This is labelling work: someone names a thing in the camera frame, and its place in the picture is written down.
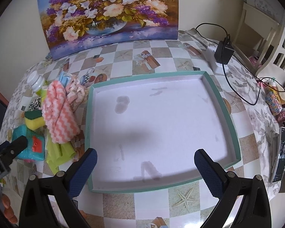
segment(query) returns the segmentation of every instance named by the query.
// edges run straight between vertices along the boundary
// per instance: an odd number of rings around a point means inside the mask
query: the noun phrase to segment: wall
[[[233,36],[242,0],[180,0],[179,29],[202,22],[224,26]],[[205,26],[206,37],[223,39],[220,28]],[[37,0],[13,0],[0,17],[0,92],[9,100],[24,72],[41,61],[49,49],[41,29]]]

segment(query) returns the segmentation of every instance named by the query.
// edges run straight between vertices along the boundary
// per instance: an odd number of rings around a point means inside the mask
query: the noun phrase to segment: smartphone
[[[277,140],[277,156],[272,169],[271,182],[281,181],[285,170],[285,127],[280,127],[280,134]]]

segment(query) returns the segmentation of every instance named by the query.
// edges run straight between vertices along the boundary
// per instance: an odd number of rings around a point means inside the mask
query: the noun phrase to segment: tile pattern tablecloth
[[[243,103],[228,86],[225,77],[214,74],[209,63],[203,56],[192,56],[183,43],[188,43],[200,51],[204,46],[196,39],[185,33],[179,34],[178,40],[142,40],[126,43],[116,43],[85,50],[71,56],[68,72],[79,77],[88,73],[91,68],[96,72],[106,74],[109,79],[125,76],[145,74],[142,65],[137,61],[137,55],[148,50],[159,62],[160,66],[149,73],[193,70],[193,67],[207,71],[214,80],[220,94],[231,106],[231,118],[238,134],[242,160],[230,170],[234,170],[240,177],[253,177],[261,174],[265,180],[269,198],[277,194],[280,185],[270,184],[271,166],[270,138],[268,134],[278,131],[278,125],[271,115],[261,92],[256,106]],[[103,57],[103,61],[96,63],[94,56]],[[58,78],[64,57],[52,62],[50,57],[33,66],[25,74],[9,103],[5,114],[0,143],[7,138],[8,130],[23,123],[23,109],[36,96],[26,84],[28,75],[37,70],[49,80]],[[227,76],[235,89],[246,99],[253,102],[256,98],[258,85],[251,75],[235,59],[230,61]],[[81,130],[85,131],[86,103],[81,104],[75,112]],[[66,169],[71,162],[60,169]],[[5,178],[7,188],[22,197],[25,184],[33,173],[39,177],[52,176],[46,162],[29,164],[15,160],[11,166],[11,173]],[[65,223],[54,198],[50,198],[54,212],[62,223]],[[78,207],[88,214],[87,221],[91,227],[147,227],[156,217],[162,217],[170,228],[185,227],[186,224],[202,224],[211,213],[218,199],[211,196],[203,180],[189,184],[144,193],[131,194],[100,194],[91,193],[87,186],[76,198]],[[240,200],[238,199],[232,217],[236,214]]]

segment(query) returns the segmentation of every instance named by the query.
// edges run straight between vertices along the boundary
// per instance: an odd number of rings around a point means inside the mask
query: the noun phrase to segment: green cloth
[[[46,147],[48,150],[48,154],[46,155],[46,162],[54,174],[59,171],[58,166],[68,162],[76,154],[70,142],[64,144],[53,143],[49,131]]]

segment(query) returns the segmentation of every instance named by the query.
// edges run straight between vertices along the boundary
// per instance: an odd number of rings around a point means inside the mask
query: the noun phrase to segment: turquoise tray rim
[[[233,161],[232,163],[228,164],[224,167],[224,169],[228,169],[241,161],[241,151],[240,151],[240,145],[239,140],[236,134],[236,129],[233,125],[233,122],[231,120],[231,117],[229,115],[229,112],[227,110],[227,107],[225,105],[225,102],[219,93],[215,83],[213,82],[212,78],[206,71],[178,71],[178,72],[166,72],[166,73],[154,73],[154,74],[140,74],[140,75],[134,75],[129,77],[123,77],[123,78],[117,78],[109,81],[100,82],[97,84],[93,84],[90,87],[90,93],[88,97],[88,103],[87,103],[87,114],[86,114],[86,128],[85,128],[85,141],[84,141],[84,149],[85,151],[90,148],[90,125],[91,125],[91,119],[92,119],[92,103],[93,103],[93,91],[95,88],[104,87],[108,85],[114,85],[129,81],[139,81],[139,80],[145,80],[145,79],[153,79],[153,78],[162,78],[162,77],[173,77],[173,76],[183,76],[183,75],[203,75],[206,80],[209,82],[211,89],[213,90],[215,97],[218,100],[218,103],[223,111],[224,117],[226,119],[230,136],[233,142],[234,151],[236,155],[236,161]],[[202,179],[202,177],[196,177],[184,182],[165,185],[165,186],[159,186],[159,187],[152,187],[152,188],[142,188],[142,189],[131,189],[131,190],[116,190],[116,191],[104,191],[104,190],[94,190],[93,189],[93,181],[92,176],[90,175],[88,178],[88,187],[90,192],[95,193],[104,193],[104,194],[118,194],[118,193],[138,193],[138,192],[147,192],[147,191],[154,191],[154,190],[160,190],[165,188],[171,188],[175,186],[184,185],[187,183],[195,182]]]

